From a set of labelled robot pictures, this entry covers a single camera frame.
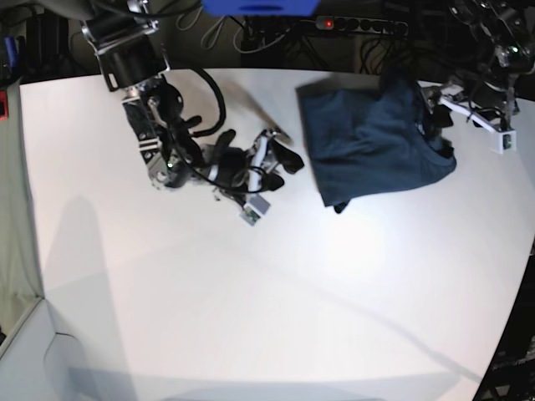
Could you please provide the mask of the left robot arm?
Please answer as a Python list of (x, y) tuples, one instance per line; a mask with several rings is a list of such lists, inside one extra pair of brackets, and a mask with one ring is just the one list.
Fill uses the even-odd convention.
[(434, 1), (441, 9), (437, 27), (426, 15), (426, 1), (415, 4), (420, 32), (433, 54), (455, 73), (421, 93), (433, 116), (455, 112), (483, 128), (502, 149), (514, 146), (517, 132), (515, 85), (534, 72), (534, 31), (523, 1)]

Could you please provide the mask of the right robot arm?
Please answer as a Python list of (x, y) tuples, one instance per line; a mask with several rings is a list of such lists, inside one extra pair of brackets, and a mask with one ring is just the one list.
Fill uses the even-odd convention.
[(283, 186), (278, 167), (290, 175), (304, 167), (302, 158), (283, 145), (285, 133), (276, 128), (263, 130), (247, 150), (232, 146), (235, 130), (222, 129), (227, 118), (222, 91), (204, 69), (193, 71), (214, 93), (218, 119), (211, 128), (198, 130), (201, 116), (183, 118), (181, 93), (165, 77), (169, 59), (150, 40), (165, 14), (152, 12), (147, 1), (41, 4), (80, 21), (109, 91), (124, 91), (122, 106), (154, 187), (176, 190), (196, 182), (244, 205), (257, 194)]

